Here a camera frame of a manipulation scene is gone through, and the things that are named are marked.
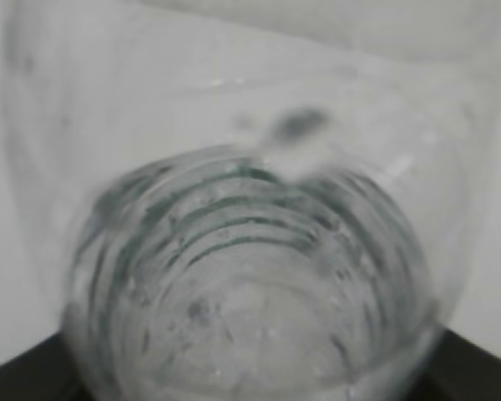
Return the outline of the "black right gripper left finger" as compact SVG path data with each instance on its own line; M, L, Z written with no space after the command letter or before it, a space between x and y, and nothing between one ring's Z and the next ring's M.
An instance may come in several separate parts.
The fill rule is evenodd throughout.
M58 334L0 366L0 401L87 398L88 391Z

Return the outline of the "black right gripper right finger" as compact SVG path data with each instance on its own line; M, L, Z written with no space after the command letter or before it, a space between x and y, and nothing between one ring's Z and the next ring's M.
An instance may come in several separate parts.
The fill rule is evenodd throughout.
M422 400L501 400L501 359L447 331L421 382Z

